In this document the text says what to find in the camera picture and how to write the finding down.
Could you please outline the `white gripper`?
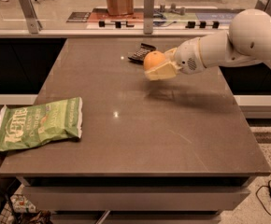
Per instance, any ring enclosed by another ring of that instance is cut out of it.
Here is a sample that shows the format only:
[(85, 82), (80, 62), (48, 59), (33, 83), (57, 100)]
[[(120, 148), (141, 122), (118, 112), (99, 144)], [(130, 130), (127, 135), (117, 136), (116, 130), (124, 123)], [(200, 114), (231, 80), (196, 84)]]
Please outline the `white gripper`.
[(177, 48), (164, 53), (166, 59), (175, 59), (176, 63), (165, 60), (161, 63), (144, 63), (145, 76), (148, 80), (163, 80), (175, 77), (179, 71), (192, 75), (203, 72), (206, 68), (200, 57), (200, 38), (187, 40)]

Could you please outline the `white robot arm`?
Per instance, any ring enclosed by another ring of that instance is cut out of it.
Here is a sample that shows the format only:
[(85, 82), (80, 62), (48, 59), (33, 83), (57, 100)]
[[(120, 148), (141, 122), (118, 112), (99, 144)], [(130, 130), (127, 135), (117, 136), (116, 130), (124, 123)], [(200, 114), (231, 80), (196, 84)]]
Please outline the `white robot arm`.
[(187, 40), (166, 52), (153, 51), (144, 59), (149, 80), (191, 75), (214, 66), (242, 67), (264, 63), (271, 70), (271, 17), (259, 9), (238, 13), (229, 28)]

